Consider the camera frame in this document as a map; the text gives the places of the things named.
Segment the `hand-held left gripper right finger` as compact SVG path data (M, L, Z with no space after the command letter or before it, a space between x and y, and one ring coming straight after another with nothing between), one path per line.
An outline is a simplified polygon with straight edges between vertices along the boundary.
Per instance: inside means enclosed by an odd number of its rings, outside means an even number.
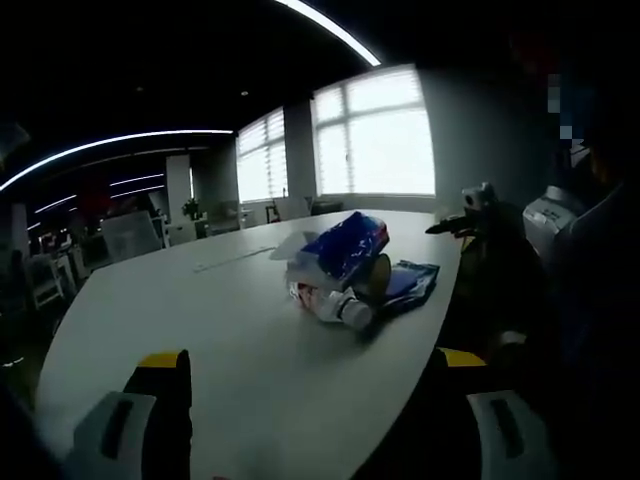
M506 379L477 355L436 349L445 381L470 415L478 455L477 479L553 479L555 458L547 427Z

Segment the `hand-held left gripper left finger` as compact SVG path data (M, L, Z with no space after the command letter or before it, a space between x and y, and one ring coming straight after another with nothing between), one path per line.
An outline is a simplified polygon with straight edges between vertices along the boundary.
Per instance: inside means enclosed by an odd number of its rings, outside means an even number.
M78 423L64 468L70 479L188 479L193 427L186 350L143 358L121 391Z

